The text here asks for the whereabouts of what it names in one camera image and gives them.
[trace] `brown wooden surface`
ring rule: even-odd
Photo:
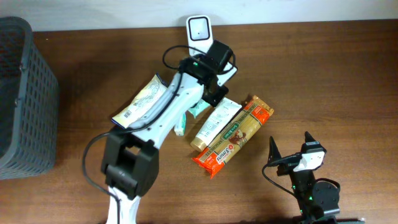
[[[159,176],[141,200],[139,222],[233,223],[299,214],[296,200],[268,183],[261,168],[273,135],[283,156],[300,150],[304,131],[328,149],[316,177],[342,186],[340,218],[398,221],[398,21],[221,26],[214,36],[235,52],[239,71],[228,98],[255,94],[275,109],[267,124],[213,180],[190,159],[187,133],[170,133],[160,150]],[[163,51],[186,44],[185,28],[42,32],[35,43],[60,89],[57,163],[40,177],[0,182],[1,223],[98,223],[108,196],[81,174],[87,142],[113,125],[109,118],[159,72]],[[170,63],[181,56],[170,55]],[[88,170],[99,172],[104,141],[91,149]],[[288,187],[288,177],[276,179]]]

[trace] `black cable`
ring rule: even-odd
[[[275,183],[273,180],[271,180],[269,177],[267,177],[266,175],[266,168],[270,165],[270,163],[267,163],[263,168],[262,168],[262,175],[264,176],[265,179],[267,179],[270,183],[274,184],[275,186],[277,186],[278,188],[282,189],[284,192],[287,192],[289,194],[291,194],[293,197],[295,197],[297,199],[297,197],[294,195],[293,192],[287,190],[286,188],[282,187],[281,185]]]
[[[171,68],[171,69],[174,69],[174,70],[178,70],[178,67],[173,67],[173,66],[168,65],[168,63],[167,63],[166,60],[165,60],[167,53],[168,53],[169,51],[173,50],[173,49],[176,49],[176,48],[188,48],[188,49],[196,50],[197,52],[202,53],[202,54],[204,54],[204,55],[207,55],[207,53],[205,53],[205,52],[203,52],[203,51],[201,51],[201,50],[199,50],[199,49],[197,49],[197,48],[188,46],[188,45],[176,45],[176,46],[173,46],[173,47],[169,47],[169,48],[163,53],[163,57],[162,57],[162,62],[163,62],[163,64],[164,64],[167,68]],[[232,69],[234,69],[235,63],[236,63],[235,54],[232,54],[232,58],[233,58],[232,67],[231,67],[230,69],[228,69],[227,71],[222,71],[222,72],[219,73],[218,75],[227,74],[228,72],[232,71]]]

